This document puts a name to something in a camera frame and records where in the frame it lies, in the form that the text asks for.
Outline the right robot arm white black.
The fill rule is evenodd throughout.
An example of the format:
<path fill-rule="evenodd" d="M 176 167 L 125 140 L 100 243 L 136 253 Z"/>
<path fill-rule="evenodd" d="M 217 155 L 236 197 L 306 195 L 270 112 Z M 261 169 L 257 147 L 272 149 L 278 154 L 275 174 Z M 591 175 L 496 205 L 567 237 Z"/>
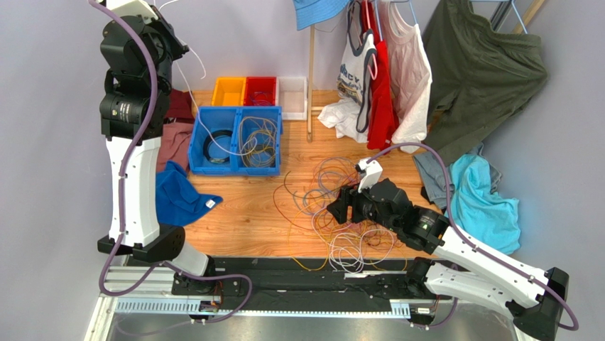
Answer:
<path fill-rule="evenodd" d="M 407 247 L 450 261 L 448 269 L 418 257 L 410 270 L 416 283 L 494 310 L 536 340 L 554 340 L 566 308 L 568 274 L 524 264 L 485 245 L 431 209 L 414 205 L 404 190 L 385 179 L 370 188 L 345 185 L 327 211 L 335 220 L 370 221 L 395 233 Z"/>

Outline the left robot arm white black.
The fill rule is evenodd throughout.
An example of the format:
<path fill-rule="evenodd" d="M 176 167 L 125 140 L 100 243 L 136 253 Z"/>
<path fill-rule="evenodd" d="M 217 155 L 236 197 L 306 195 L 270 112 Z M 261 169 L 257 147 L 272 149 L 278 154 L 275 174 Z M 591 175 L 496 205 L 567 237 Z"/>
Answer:
<path fill-rule="evenodd" d="M 109 22 L 100 45 L 109 69 L 99 111 L 113 171 L 113 218 L 97 249 L 104 254 L 116 249 L 118 255 L 147 263 L 166 261 L 203 276 L 210 257 L 186 242 L 181 223 L 160 223 L 156 212 L 156 163 L 170 106 L 172 64 L 188 48 L 160 14 L 125 15 L 122 20 L 148 49 L 158 90 L 151 89 L 150 69 L 135 40 L 116 21 Z"/>

